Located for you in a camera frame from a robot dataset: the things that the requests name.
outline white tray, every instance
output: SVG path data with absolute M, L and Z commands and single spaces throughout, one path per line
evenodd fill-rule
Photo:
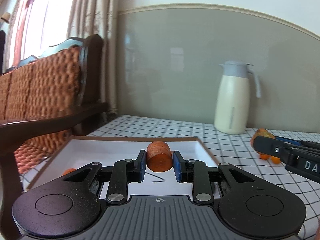
M 119 160 L 136 159 L 140 150 L 147 149 L 152 141 L 161 139 L 169 145 L 172 151 L 180 151 L 185 160 L 201 160 L 207 166 L 217 167 L 215 157 L 198 138 L 92 138 L 72 136 L 66 146 L 53 156 L 31 181 L 28 189 L 60 177 L 69 168 L 77 169 L 91 162 L 101 162 L 102 166 L 113 166 Z M 108 184 L 108 182 L 104 183 L 100 198 L 106 197 Z M 190 195 L 192 197 L 192 184 L 178 183 L 173 168 L 166 172 L 153 172 L 146 168 L 142 183 L 132 182 L 128 184 L 128 196 L 130 195 Z

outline chair leg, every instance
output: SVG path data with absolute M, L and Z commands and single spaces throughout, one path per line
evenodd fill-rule
M 0 176 L 0 233 L 6 240 L 17 240 L 21 234 L 12 217 L 12 206 L 22 194 L 23 187 L 13 152 L 0 155 Z

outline small orange ball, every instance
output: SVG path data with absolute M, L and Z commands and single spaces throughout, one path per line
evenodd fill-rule
M 260 156 L 260 158 L 261 158 L 262 160 L 267 160 L 267 159 L 269 159 L 269 157 L 270 157 L 270 155 L 268 155 L 268 154 L 260 154 L 260 153 L 259 153 L 259 156 Z
M 75 171 L 75 170 L 76 170 L 76 169 L 74 169 L 74 168 L 67 169 L 67 170 L 65 170 L 65 171 L 62 173 L 62 176 L 66 175 L 66 174 L 68 174 L 68 173 L 70 173 L 70 172 L 73 172 L 73 171 Z
M 280 158 L 271 156 L 271 160 L 274 164 L 279 164 L 281 162 Z

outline grid pattern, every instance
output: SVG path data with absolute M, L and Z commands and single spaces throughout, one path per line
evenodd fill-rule
M 251 174 L 295 193 L 306 205 L 307 217 L 299 232 L 303 239 L 314 239 L 320 218 L 320 184 L 287 171 L 282 163 L 262 160 L 250 146 L 256 129 L 247 128 L 243 134 L 227 135 L 213 124 L 172 121 L 122 115 L 88 136 L 103 137 L 198 137 L 220 162 L 231 163 Z M 269 130 L 276 136 L 320 143 L 320 134 Z M 23 176 L 24 188 L 44 163 Z

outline black line drawing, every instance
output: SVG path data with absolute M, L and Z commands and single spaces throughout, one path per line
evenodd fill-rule
M 156 175 L 154 175 L 154 174 L 152 174 L 152 173 L 146 172 L 146 174 L 149 174 L 149 175 L 154 176 L 154 177 L 156 177 L 156 178 L 158 178 L 158 179 L 161 179 L 160 181 L 153 181 L 153 182 L 164 182 L 164 181 L 165 181 L 165 179 L 163 179 L 163 178 L 161 178 L 161 177 L 159 177 L 159 176 L 156 176 Z

